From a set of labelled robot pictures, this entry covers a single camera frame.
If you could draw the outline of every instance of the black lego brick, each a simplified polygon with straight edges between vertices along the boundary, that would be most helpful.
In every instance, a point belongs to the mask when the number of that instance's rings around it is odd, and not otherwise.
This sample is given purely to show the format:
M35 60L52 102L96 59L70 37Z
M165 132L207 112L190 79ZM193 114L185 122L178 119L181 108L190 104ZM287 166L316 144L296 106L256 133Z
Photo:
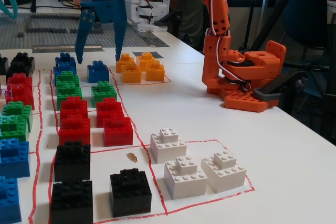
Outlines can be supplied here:
M62 182L52 188L51 224L93 224L92 181Z
M8 70L8 59L6 57L1 57L0 54L0 76L5 76Z
M32 67L31 66L26 66L24 62L22 61L12 61L10 63L10 67L8 68L6 72L6 83L8 81L9 77L13 77L15 73L25 73L26 77L32 76Z
M90 179L90 145L80 141L58 146L54 164L55 182Z
M19 52L12 60L10 65L12 65L13 62L23 62L25 66L31 67L31 73L33 74L35 71L35 59L34 57L29 57L28 53Z
M110 201L113 217L151 211L152 193L145 172L121 170L110 175Z

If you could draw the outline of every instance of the lego brick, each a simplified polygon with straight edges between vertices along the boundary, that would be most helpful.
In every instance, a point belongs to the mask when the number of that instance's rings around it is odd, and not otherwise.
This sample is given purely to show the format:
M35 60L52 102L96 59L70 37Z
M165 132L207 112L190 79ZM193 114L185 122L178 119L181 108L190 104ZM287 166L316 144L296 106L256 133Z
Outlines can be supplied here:
M32 67L26 66L24 62L12 61L10 67L6 72L6 83L9 77L12 77L15 73L24 73L26 77L32 76Z
M130 169L110 175L110 201L114 218L150 212L152 193L145 172Z
M97 128L103 128L103 119L111 118L113 121L119 115L123 115L121 103L114 97L103 98L102 102L96 103L97 108Z
M76 74L76 69L72 67L68 62L60 62L58 67L53 68L54 71L54 80L56 76L60 76L63 71L71 71L73 74Z
M58 146L54 164L55 182L90 179L90 145L80 141Z
M147 64L151 63L152 60L155 60L150 52L143 52L141 56L137 56L136 58L136 64L139 66L140 71L142 72L146 71Z
M28 141L27 120L16 115L0 116L0 140L11 138Z
M17 179L0 177L0 223L12 224L21 221Z
M176 170L181 176L197 173L196 161L191 156L177 157L175 164Z
M117 73L121 73L121 66L126 66L127 62L134 62L134 58L130 54L121 54L120 59L117 61Z
M73 82L76 87L79 87L78 75L74 74L72 71L62 71L60 76L56 76L56 88L62 88L64 83Z
M237 159L228 150L216 152L213 162L220 169L227 169L236 165Z
M1 115L10 116L10 115L19 115L22 118L27 120L28 131L30 132L33 125L33 115L31 105L23 105L23 102L9 102L7 106L2 108Z
M179 135L174 128L160 129L160 139L162 143L174 143L179 139Z
M74 93L69 93L69 92L68 93L63 93L62 88L57 90L57 110L60 110L62 101L66 101L68 99L68 97L79 97L82 100L82 90L80 88L75 88Z
M93 224L92 181L53 184L51 224Z
M5 90L6 103L10 102L23 102L24 106L31 105L33 110L34 96L30 88L26 88L23 84L9 84Z
M146 81L164 81L164 66L158 60L146 64Z
M246 169L240 165L220 169L211 157L202 158L201 167L209 178L209 185L216 193L231 190L244 185Z
M127 62L126 66L121 66L121 82L138 83L141 82L141 71L135 62Z
M95 108L97 102L102 102L104 98L115 98L117 93L108 81L99 81L97 86L91 87L92 106Z
M94 61L92 65L88 65L88 79L89 83L96 83L98 81L110 81L110 72L104 63Z
M90 144L90 119L82 115L69 115L61 120L59 145L66 142L80 141L83 145Z
M0 176L29 177L29 142L19 142L18 138L2 139L0 161Z
M33 78L26 77L24 73L15 73L12 77L8 78L7 85L22 84L25 88L29 88L33 92Z
M59 67L60 63L69 63L76 71L76 61L74 57L71 57L69 53L60 53L60 57L55 58L56 67Z
M0 76L5 76L9 68L7 57L1 57L0 54Z
M67 97L66 101L61 102L59 116L60 119L67 119L69 115L82 115L88 118L88 102L81 100L80 97Z
M29 57L28 53L24 52L18 52L17 55L13 58L10 65L12 65L13 62L23 62L25 66L31 67L31 73L33 74L35 71L35 59L34 57Z
M118 115L116 118L103 119L104 146L120 146L133 144L133 128L130 118Z
M195 173L182 175L176 168L176 162L165 162L164 182L173 199L204 195L208 178L200 167Z
M179 156L185 156L187 146L178 139L174 143L163 143L159 134L151 134L151 153L157 164L174 160Z

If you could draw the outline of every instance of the person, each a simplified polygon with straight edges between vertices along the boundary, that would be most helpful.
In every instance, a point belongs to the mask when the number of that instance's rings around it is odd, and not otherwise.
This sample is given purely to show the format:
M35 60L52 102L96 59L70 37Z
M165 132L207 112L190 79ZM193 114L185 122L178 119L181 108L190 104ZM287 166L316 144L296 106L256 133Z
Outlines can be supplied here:
M203 0L170 0L170 9L182 12L179 38L193 48L199 48L203 41Z

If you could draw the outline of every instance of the white table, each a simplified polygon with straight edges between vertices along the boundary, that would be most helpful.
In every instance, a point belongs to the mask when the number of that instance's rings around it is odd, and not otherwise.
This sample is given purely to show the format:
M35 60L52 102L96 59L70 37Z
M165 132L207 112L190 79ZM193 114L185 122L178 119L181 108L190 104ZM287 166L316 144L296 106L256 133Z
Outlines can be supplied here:
M261 13L260 13L260 18L259 18L259 24L258 24L258 30L257 30L257 35L259 34L262 26L263 26L263 21L264 21L264 14L265 14L265 7L267 8L268 6L268 0L263 0L262 2L262 8L261 8ZM327 3L328 11L332 12L333 14L336 13L336 1L330 1L328 0ZM332 17L331 23L333 24L334 21L334 15Z
M113 147L102 146L102 130L95 128L96 113L89 105L88 110L92 111L89 112L89 117L92 127L94 221L103 223L112 218L108 194L109 175L119 173L124 168L137 167L146 172L150 182L152 212L140 215L146 218L118 219L118 222L333 223L336 148L279 108L271 108L263 113L223 108L219 97L207 94L206 87L201 82L204 56L168 33L156 35L170 47L123 48L123 52L155 50L160 53L164 57L160 61L165 65L166 76L169 78L165 83L122 85L119 74L115 73L114 49L105 48L105 52L84 53L83 64L77 65L84 99L90 100L86 66L93 60L102 60L112 70L125 109L136 126L139 138L134 135L133 145L139 146L139 140L149 144L150 133L158 132L162 127L176 128L185 141L217 139L237 156L240 164L247 167L248 178L255 190L175 212L172 209L195 204L200 198L170 200L162 182L163 166L153 164L156 181L170 208L168 214L165 214L149 171L145 150L134 147L99 152L112 150ZM22 50L1 50L0 53L11 60L19 51ZM30 223L42 224L48 223L48 192L51 192L53 182L52 174L50 180L51 163L58 145L51 96L51 90L55 94L55 89L50 87L50 69L55 65L54 58L59 54L32 54L31 50L24 51L34 56L36 61L33 76L36 110L33 112L33 130L29 137L32 152L31 177L19 179L20 206L23 223L29 223L28 216L31 215ZM110 82L114 84L113 76L110 77ZM2 89L5 89L4 79L1 83ZM189 143L188 153L195 155L200 161L201 157L218 148L222 147L214 141ZM128 152L137 156L138 163L125 157ZM37 156L40 159L39 169ZM32 190L34 180L37 182L36 191Z

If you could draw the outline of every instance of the white lego brick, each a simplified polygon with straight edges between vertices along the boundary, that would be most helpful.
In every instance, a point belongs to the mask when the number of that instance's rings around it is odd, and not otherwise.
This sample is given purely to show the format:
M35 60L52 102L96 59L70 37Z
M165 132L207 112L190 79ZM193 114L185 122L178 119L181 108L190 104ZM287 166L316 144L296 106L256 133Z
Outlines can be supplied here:
M205 194L207 176L201 168L195 174L180 175L174 161L165 163L164 181L173 199L186 198Z
M179 135L174 128L160 129L160 139L163 143L174 143L179 139Z
M202 158L201 168L217 193L244 185L246 169L240 165L220 169L211 158Z
M159 134L151 134L151 153L157 164L174 160L178 156L186 154L186 144L178 140L174 143L162 143Z
M216 152L213 162L220 169L227 169L236 165L237 159L228 150Z
M197 173L196 161L191 156L177 157L175 163L176 170L181 176Z

